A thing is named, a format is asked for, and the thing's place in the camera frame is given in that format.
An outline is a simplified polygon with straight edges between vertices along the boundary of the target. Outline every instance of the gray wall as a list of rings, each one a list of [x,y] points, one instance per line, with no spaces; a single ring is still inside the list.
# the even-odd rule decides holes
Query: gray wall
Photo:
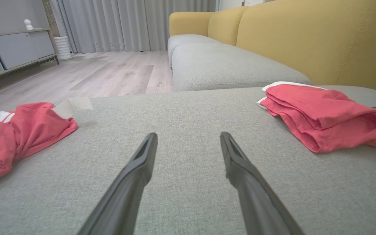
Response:
[[[41,0],[0,0],[0,33],[24,31],[24,20],[34,28],[49,28]]]

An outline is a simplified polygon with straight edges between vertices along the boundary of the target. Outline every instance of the gray fabric upholstery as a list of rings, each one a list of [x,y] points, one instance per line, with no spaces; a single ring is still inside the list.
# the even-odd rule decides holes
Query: gray fabric upholstery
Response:
[[[220,43],[219,41],[207,36],[198,34],[180,34],[171,36],[167,41],[167,53],[169,55],[169,66],[172,67],[172,54],[179,45],[188,43]]]
[[[376,106],[376,91],[346,91]],[[136,235],[246,234],[219,142],[230,132],[305,234],[376,234],[376,149],[314,154],[256,105],[261,88],[94,98],[79,128],[0,178],[0,234],[76,234],[143,137],[158,134]]]
[[[297,70],[228,44],[181,45],[172,61],[176,91],[257,87],[277,81],[310,84]]]

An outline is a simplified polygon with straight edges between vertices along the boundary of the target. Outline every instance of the folded red clothing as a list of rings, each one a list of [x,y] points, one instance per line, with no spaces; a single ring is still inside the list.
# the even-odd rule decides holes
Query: folded red clothing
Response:
[[[12,169],[13,161],[45,149],[78,128],[73,118],[59,117],[53,107],[41,102],[0,112],[0,177]]]
[[[272,115],[279,115],[291,133],[315,153],[376,147],[376,108],[348,98],[342,92],[290,82],[276,82],[262,89],[258,101]]]

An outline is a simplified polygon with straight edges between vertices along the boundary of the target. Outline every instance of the fabric texture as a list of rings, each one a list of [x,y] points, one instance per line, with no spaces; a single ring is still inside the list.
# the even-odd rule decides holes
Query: fabric texture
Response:
[[[238,7],[214,13],[210,17],[208,37],[235,46],[239,22],[247,8]]]
[[[169,35],[199,34],[207,36],[214,12],[174,12],[169,16]]]
[[[167,41],[167,53],[169,55],[169,66],[172,67],[172,54],[179,45],[188,43],[220,43],[219,41],[199,34],[174,35]]]
[[[266,86],[280,79],[310,84],[302,73],[235,46],[193,43],[172,55],[176,91]]]
[[[376,106],[375,90],[325,88]],[[150,132],[158,149],[134,234],[246,234],[225,177],[221,131],[305,234],[376,234],[376,148],[314,154],[256,105],[264,96],[252,87],[91,99],[94,110],[74,113],[75,132],[0,178],[0,234],[76,234]]]
[[[214,0],[58,0],[73,52],[166,50],[168,18],[214,11]]]
[[[53,107],[32,103],[17,106],[12,113],[0,112],[0,177],[12,169],[14,161],[51,146],[78,128],[75,120],[62,119]]]
[[[376,109],[354,102],[343,92],[300,84],[269,85],[258,103],[281,116],[309,150],[326,153],[360,144],[376,147]]]
[[[376,89],[376,0],[281,0],[250,6],[236,45],[315,85]]]

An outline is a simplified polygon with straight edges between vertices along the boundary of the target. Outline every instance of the window curtain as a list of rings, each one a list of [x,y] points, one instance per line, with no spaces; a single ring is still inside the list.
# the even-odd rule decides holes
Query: window curtain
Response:
[[[166,50],[169,15],[215,11],[215,0],[57,0],[75,53]]]
[[[224,0],[215,0],[215,12],[218,12],[223,8],[223,1]]]

